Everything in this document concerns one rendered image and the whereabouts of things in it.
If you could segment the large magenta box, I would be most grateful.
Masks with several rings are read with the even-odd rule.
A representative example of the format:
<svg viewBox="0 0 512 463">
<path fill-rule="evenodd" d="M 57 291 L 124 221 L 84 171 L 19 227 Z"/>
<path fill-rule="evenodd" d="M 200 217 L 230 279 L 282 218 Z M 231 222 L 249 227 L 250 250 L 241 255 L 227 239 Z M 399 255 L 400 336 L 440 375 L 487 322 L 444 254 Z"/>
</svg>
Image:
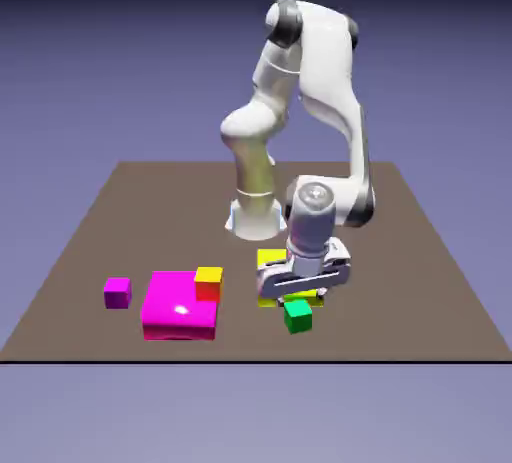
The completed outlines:
<svg viewBox="0 0 512 463">
<path fill-rule="evenodd" d="M 140 310 L 143 337 L 214 340 L 217 311 L 217 302 L 196 299 L 194 271 L 155 271 Z"/>
</svg>

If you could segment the large yellow box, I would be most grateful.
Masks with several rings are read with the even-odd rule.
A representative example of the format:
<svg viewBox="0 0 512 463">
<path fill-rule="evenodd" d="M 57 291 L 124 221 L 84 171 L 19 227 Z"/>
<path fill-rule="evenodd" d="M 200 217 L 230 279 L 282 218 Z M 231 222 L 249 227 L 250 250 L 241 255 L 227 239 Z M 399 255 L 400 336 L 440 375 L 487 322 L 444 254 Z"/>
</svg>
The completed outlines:
<svg viewBox="0 0 512 463">
<path fill-rule="evenodd" d="M 268 263 L 285 260 L 287 257 L 286 249 L 258 249 L 257 250 L 257 266 L 263 266 Z M 307 291 L 300 291 L 284 296 L 286 302 L 294 301 L 298 299 L 306 300 L 311 307 L 322 307 L 324 305 L 324 299 L 317 296 L 317 290 L 311 289 Z M 282 306 L 276 303 L 276 299 L 265 299 L 258 298 L 259 307 L 277 307 Z"/>
</svg>

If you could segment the small purple cube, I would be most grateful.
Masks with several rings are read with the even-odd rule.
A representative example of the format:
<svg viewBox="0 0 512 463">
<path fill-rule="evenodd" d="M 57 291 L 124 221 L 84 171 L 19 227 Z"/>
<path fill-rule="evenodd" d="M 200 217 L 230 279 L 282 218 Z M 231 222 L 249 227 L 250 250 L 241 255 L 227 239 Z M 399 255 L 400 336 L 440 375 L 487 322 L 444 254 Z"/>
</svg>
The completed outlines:
<svg viewBox="0 0 512 463">
<path fill-rule="evenodd" d="M 127 277 L 109 277 L 103 293 L 107 309 L 128 309 L 132 299 L 131 281 Z"/>
</svg>

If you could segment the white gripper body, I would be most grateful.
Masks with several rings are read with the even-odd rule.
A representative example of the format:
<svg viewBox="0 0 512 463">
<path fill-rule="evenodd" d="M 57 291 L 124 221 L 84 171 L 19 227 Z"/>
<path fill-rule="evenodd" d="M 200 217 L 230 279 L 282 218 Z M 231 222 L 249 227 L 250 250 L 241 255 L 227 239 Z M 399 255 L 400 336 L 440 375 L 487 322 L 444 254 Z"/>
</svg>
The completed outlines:
<svg viewBox="0 0 512 463">
<path fill-rule="evenodd" d="M 260 266 L 256 272 L 258 295 L 277 299 L 288 294 L 318 290 L 327 291 L 345 284 L 350 276 L 351 256 L 337 237 L 330 237 L 317 253 L 300 253 L 287 243 L 285 260 Z"/>
</svg>

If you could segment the small orange cube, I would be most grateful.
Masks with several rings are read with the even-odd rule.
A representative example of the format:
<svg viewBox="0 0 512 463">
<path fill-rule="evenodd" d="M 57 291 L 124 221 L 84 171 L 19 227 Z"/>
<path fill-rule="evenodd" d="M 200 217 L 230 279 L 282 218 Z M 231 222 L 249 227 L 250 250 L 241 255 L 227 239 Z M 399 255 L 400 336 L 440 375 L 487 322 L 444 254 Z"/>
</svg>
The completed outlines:
<svg viewBox="0 0 512 463">
<path fill-rule="evenodd" d="M 194 277 L 196 300 L 219 303 L 223 291 L 223 277 L 222 267 L 198 267 Z"/>
</svg>

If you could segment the small green cube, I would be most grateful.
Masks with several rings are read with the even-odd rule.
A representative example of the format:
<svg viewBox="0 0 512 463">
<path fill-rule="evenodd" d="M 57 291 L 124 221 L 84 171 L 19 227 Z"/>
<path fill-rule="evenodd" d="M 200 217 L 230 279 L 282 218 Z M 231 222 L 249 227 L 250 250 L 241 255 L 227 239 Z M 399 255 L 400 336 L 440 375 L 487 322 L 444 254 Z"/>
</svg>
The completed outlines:
<svg viewBox="0 0 512 463">
<path fill-rule="evenodd" d="M 312 329 L 312 308 L 304 299 L 286 302 L 283 306 L 284 322 L 290 334 Z"/>
</svg>

